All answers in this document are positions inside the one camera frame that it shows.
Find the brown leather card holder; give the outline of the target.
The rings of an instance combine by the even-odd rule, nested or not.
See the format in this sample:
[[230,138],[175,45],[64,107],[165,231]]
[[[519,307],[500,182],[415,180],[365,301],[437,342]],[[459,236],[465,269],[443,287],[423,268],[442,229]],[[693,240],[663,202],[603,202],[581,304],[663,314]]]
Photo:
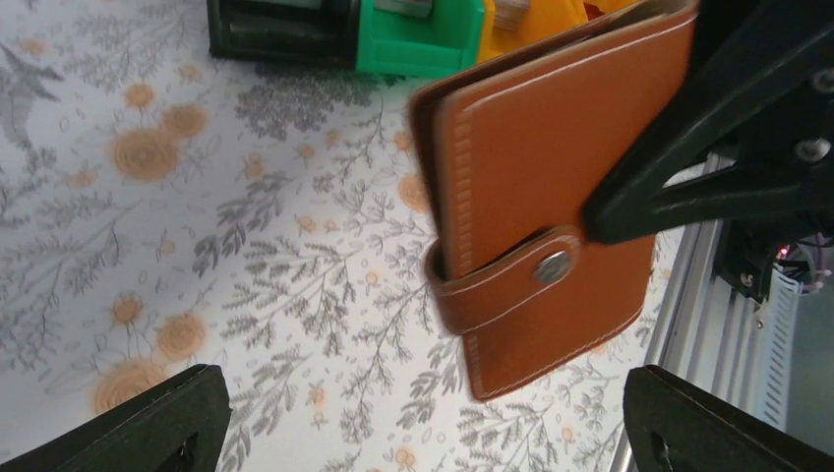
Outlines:
[[438,232],[426,273],[476,400],[639,317],[654,236],[596,243],[580,210],[681,86],[696,15],[693,1],[640,1],[411,96]]

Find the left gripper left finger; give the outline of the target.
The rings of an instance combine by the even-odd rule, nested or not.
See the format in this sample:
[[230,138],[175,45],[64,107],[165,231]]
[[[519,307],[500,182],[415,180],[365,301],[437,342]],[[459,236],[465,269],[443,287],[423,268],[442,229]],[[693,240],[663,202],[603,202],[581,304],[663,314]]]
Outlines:
[[198,364],[3,463],[1,469],[212,472],[230,416],[221,368]]

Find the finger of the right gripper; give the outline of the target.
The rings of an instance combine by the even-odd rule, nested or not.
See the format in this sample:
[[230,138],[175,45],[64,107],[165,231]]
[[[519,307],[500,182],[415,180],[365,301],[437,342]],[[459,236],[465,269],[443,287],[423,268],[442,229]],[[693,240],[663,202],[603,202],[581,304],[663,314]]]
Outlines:
[[582,211],[619,244],[833,205],[833,5],[703,1],[690,72]]

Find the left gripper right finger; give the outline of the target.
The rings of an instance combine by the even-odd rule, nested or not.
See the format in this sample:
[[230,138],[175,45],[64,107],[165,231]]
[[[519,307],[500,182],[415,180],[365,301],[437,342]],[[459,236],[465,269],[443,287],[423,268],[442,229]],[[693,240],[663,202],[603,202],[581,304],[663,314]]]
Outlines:
[[628,372],[625,433],[638,471],[831,471],[833,457],[656,365]]

